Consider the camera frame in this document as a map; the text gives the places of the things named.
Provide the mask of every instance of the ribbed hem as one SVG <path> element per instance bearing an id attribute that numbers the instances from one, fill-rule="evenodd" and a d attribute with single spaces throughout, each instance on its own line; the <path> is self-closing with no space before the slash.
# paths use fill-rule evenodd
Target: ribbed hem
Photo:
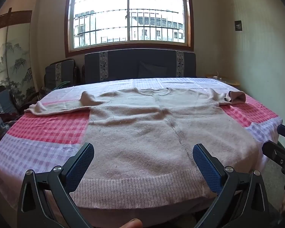
<path id="1" fill-rule="evenodd" d="M 82 179 L 70 196 L 81 208 L 152 208 L 207 197 L 208 187 L 198 169 L 166 175 L 118 180 Z"/>

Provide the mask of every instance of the sofa cushion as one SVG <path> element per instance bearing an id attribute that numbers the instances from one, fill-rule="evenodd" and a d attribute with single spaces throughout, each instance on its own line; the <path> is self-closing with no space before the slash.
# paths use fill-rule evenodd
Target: sofa cushion
<path id="1" fill-rule="evenodd" d="M 138 79 L 145 78 L 164 78 L 166 77 L 167 68 L 155 65 L 139 63 Z"/>
<path id="2" fill-rule="evenodd" d="M 73 69 L 75 61 L 67 59 L 61 62 L 52 63 L 46 67 L 45 87 L 53 90 L 64 81 L 69 81 L 70 85 L 74 83 Z"/>

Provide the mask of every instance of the round wooden table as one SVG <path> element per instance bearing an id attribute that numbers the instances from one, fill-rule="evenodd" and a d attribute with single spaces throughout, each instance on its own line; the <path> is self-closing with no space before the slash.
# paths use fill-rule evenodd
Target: round wooden table
<path id="1" fill-rule="evenodd" d="M 206 78 L 218 80 L 218 81 L 224 82 L 224 83 L 226 83 L 230 86 L 233 86 L 233 87 L 237 87 L 240 85 L 238 81 L 234 81 L 234 80 L 231 80 L 231 79 L 223 77 L 223 76 L 216 76 L 215 74 L 207 74 Z"/>

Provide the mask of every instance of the sweater sleeve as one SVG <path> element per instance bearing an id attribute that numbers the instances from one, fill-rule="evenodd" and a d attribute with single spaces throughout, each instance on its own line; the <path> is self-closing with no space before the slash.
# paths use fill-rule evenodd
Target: sweater sleeve
<path id="1" fill-rule="evenodd" d="M 43 105 L 40 101 L 36 104 L 30 105 L 30 107 L 24 112 L 31 112 L 36 116 L 50 116 L 55 114 L 71 113 L 78 110 L 89 110 L 91 107 L 99 106 L 109 102 L 114 93 L 108 93 L 109 95 L 93 96 L 84 91 L 81 94 L 80 100 L 76 101 L 64 101 L 60 103 Z"/>
<path id="2" fill-rule="evenodd" d="M 246 95 L 244 92 L 229 91 L 228 93 L 217 93 L 212 88 L 208 89 L 209 99 L 218 102 L 219 105 L 238 105 L 246 102 Z"/>

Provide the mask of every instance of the wooden window frame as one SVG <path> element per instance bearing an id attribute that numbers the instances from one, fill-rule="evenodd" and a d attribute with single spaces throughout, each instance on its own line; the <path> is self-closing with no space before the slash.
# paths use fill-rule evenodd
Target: wooden window frame
<path id="1" fill-rule="evenodd" d="M 72 50 L 71 47 L 71 6 L 72 0 L 66 0 L 65 15 L 64 15 L 64 48 L 66 58 L 72 57 L 75 55 L 88 54 L 93 52 L 109 51 L 114 49 L 129 49 L 129 48 L 154 48 L 154 49 L 172 49 L 180 51 L 193 51 L 194 50 L 194 26 L 193 26 L 193 5 L 192 0 L 185 0 L 186 2 L 186 11 L 184 11 L 187 21 L 187 45 L 177 45 L 167 43 L 129 43 L 129 42 L 119 42 L 118 44 L 112 45 L 94 45 L 90 48 Z"/>

